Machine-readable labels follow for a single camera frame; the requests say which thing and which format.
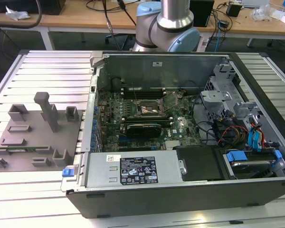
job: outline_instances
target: black device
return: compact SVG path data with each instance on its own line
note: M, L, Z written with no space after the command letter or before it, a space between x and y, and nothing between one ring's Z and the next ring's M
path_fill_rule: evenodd
M191 0L190 10L194 14L194 27L207 27L214 0Z
M40 0L42 14L59 15L66 0ZM0 13L6 12L7 6L11 10L38 13L34 0L0 0Z
M243 5L230 3L226 10L226 14L230 17L237 17Z

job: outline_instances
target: connector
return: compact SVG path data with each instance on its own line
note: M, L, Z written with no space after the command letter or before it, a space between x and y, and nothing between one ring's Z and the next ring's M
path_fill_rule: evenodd
M226 20L219 20L219 21L218 21L218 26L219 26L220 28L227 29L228 26L229 26L229 22L226 21Z
M117 0L117 2L118 2L119 7L120 7L122 10L126 10L126 9L125 9L125 3L124 3L123 0Z

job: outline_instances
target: slotted metal surface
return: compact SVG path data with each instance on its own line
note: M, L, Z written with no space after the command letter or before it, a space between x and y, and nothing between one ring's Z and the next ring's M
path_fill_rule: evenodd
M269 58L257 53L238 53L238 56L285 119L285 75L283 72ZM246 97L253 101L252 95L243 82L240 86Z
M12 104L24 104L29 111L41 110L34 102L36 92L48 92L49 102L58 110L76 106L85 111L92 76L90 55L90 51L30 51L18 56L13 71L7 73L5 85L0 90L0 135L10 119L8 111ZM80 151L81 139L82 132L78 136L76 151Z

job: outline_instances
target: blue latch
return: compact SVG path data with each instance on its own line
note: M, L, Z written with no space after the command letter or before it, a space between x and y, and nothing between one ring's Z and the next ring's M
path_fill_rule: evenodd
M62 177L74 177L74 169L63 169Z
M281 152L280 152L279 150L276 150L276 151L275 151L275 156L276 156L276 159L277 159L277 160L279 160L279 159L282 158L282 154L281 154Z
M253 130L253 128L250 128L249 135L248 135L248 145L252 146L253 149L256 149L257 151L261 151L261 148L258 147L258 139L260 138L260 132Z
M244 151L230 151L226 154L229 162L247 161L248 158Z

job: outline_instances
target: gray fixture plate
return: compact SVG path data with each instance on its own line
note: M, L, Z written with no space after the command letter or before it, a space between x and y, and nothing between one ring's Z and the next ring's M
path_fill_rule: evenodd
M68 165L73 163L75 149L77 144L77 138L79 134L80 123L82 119L82 111L78 110L79 121L68 122L65 116L65 111L58 111L58 129L53 133L50 126L41 116L41 111L29 111L28 114L23 114L24 122L14 122L10 119L5 131L3 132L0 142L3 139L10 138L23 138L26 141L26 147L36 146L51 146L53 149L58 150L62 155L67 149L71 156L71 161ZM18 132L10 133L8 129L10 126L29 125L31 127L30 132ZM32 158L45 158L51 161L51 165L43 167L35 167L32 164ZM4 171L59 171L64 167L56 166L53 159L53 153L44 154L37 152L12 152L7 155L0 155L8 165L5 168L0 167L0 172Z

